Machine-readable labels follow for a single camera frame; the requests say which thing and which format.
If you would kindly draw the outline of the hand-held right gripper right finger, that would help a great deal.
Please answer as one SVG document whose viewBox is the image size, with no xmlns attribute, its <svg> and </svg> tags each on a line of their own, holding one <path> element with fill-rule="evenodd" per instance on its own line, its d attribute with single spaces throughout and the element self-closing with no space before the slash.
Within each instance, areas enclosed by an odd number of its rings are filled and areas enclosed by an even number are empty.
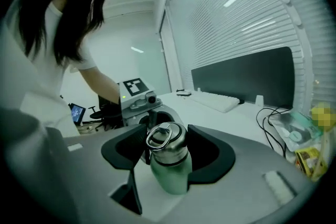
<svg viewBox="0 0 336 224">
<path fill-rule="evenodd" d="M 188 127 L 193 170 L 181 223 L 285 223 L 314 185 L 266 145 L 205 127 Z"/>
</svg>

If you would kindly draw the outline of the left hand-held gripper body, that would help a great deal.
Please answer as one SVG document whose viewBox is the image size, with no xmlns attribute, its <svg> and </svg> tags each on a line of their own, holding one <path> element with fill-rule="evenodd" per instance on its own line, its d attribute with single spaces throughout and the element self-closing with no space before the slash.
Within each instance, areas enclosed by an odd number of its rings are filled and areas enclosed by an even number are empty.
<svg viewBox="0 0 336 224">
<path fill-rule="evenodd" d="M 125 126 L 138 124 L 148 112 L 162 105 L 155 88 L 143 78 L 119 83 L 121 115 Z"/>
</svg>

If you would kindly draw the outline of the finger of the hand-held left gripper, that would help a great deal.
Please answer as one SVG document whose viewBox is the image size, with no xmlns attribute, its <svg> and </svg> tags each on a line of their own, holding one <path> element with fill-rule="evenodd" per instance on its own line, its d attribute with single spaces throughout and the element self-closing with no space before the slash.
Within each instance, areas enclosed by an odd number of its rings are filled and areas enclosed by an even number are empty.
<svg viewBox="0 0 336 224">
<path fill-rule="evenodd" d="M 178 117 L 177 114 L 171 114 L 166 111 L 157 111 L 156 114 L 156 124 L 159 125 L 161 123 L 165 122 L 175 122 L 179 123 L 180 118 Z"/>
<path fill-rule="evenodd" d="M 157 112 L 145 112 L 140 115 L 139 124 L 144 124 L 149 131 L 157 125 Z"/>
</svg>

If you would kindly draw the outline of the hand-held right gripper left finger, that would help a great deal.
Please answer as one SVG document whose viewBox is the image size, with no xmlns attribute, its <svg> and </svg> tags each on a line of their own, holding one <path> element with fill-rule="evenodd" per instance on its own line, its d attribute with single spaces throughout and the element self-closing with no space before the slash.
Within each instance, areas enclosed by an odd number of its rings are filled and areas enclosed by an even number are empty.
<svg viewBox="0 0 336 224">
<path fill-rule="evenodd" d="M 65 139 L 68 183 L 79 223 L 151 223 L 142 216 L 134 168 L 144 151 L 145 125 Z"/>
</svg>

